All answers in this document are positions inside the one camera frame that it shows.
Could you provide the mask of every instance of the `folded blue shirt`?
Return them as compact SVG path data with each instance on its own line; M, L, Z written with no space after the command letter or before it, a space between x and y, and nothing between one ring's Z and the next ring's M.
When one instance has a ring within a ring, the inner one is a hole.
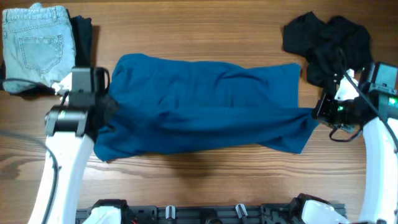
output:
M109 94L120 110L101 130L103 161L258 143L301 153L318 122L299 108L300 66L121 57Z

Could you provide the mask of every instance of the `wooden table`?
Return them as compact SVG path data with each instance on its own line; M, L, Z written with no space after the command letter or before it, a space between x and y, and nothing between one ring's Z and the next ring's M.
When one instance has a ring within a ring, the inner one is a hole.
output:
M2 7L29 6L25 2ZM69 1L63 5L71 16L93 19L97 45L93 60L111 72L122 55L135 52L225 61L247 68L290 62L305 68L304 58L282 50L281 28L311 10L324 21L342 15L365 25L373 38L374 58L398 64L398 2L394 0ZM314 107L319 89L303 77L299 94L300 106ZM26 101L1 93L0 128L44 141L44 114L58 102L56 97ZM101 198L125 198L130 205L258 205L289 202L303 192L345 203L348 217L356 219L364 195L364 141L332 142L329 132L319 126L301 155L250 145L137 156L107 164L93 154L78 207L89 207ZM28 221L44 154L31 142L0 137L0 223Z

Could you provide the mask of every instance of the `crumpled black fabric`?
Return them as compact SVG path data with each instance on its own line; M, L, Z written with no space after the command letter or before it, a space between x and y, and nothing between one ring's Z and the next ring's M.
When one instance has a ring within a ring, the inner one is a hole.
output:
M343 78L342 60L346 69L355 71L373 61L370 40L364 26L342 16L332 17L324 23L313 12L308 12L284 27L283 48L307 59L307 81L310 84L335 94L336 84L340 84ZM338 54L338 49L343 50L344 59Z

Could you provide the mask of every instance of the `denim jeans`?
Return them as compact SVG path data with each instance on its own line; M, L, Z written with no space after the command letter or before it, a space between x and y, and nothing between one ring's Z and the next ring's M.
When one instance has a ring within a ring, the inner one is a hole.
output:
M69 16L63 6L2 12L3 54L7 78L22 78L51 86L75 66L75 41ZM4 89L19 93L33 84L4 82Z

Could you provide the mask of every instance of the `denim pocket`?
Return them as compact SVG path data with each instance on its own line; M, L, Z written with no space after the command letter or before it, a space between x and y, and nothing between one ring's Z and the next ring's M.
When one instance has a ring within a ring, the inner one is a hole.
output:
M62 58L62 35L19 38L24 65L28 69L48 73Z

